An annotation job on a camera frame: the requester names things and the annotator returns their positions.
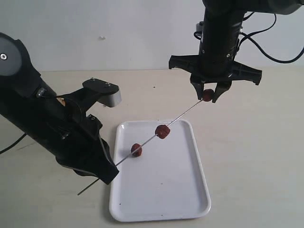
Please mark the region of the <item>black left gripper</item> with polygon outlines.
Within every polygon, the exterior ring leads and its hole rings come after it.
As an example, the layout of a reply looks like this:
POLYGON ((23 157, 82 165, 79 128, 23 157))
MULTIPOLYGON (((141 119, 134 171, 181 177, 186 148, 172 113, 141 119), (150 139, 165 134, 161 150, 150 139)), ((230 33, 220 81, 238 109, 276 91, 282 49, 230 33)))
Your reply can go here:
POLYGON ((111 158, 108 143, 101 138, 102 126, 95 116, 87 116, 79 127, 66 135, 62 157, 56 157, 56 161, 77 175, 94 176, 109 184, 119 170, 111 158))

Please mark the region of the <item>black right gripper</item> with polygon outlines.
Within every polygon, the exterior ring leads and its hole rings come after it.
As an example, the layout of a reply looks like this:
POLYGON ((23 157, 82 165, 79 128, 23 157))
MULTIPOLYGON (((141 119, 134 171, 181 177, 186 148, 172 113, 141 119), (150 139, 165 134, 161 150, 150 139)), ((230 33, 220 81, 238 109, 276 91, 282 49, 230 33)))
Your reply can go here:
MULTIPOLYGON (((246 80, 255 85, 261 81, 261 70, 235 61, 243 17, 244 14, 205 14, 199 53, 169 59, 169 69, 183 69, 203 83, 217 83, 213 103, 231 88, 231 81, 246 80)), ((203 99, 203 83, 191 83, 198 100, 203 99)))

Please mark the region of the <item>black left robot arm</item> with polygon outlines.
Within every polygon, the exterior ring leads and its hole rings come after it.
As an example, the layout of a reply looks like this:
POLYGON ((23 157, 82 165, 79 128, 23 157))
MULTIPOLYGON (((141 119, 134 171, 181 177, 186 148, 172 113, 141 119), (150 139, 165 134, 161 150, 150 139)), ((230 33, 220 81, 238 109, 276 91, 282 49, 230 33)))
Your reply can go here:
POLYGON ((114 107, 121 101, 117 85, 88 79, 72 93, 57 95, 33 67, 24 44, 0 36, 0 113, 80 176, 109 184, 118 174, 102 123, 86 112, 95 104, 114 107))

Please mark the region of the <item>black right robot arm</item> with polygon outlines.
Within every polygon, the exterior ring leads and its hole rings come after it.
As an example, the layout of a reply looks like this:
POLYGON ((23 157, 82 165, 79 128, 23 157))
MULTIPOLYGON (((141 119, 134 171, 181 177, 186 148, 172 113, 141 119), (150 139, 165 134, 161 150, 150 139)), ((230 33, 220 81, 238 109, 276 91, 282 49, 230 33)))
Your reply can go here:
POLYGON ((301 51, 291 60, 273 58, 252 39, 255 32, 241 32, 248 11, 289 15, 303 6, 302 0, 205 0, 203 4, 204 20, 196 25, 194 32, 194 37, 200 40, 199 53, 171 56, 169 60, 169 69, 179 68, 191 74, 190 83, 200 101, 215 103, 233 81, 245 80, 259 85, 262 71, 235 61, 241 44, 247 39, 265 57, 277 63, 290 64, 304 54, 301 51))

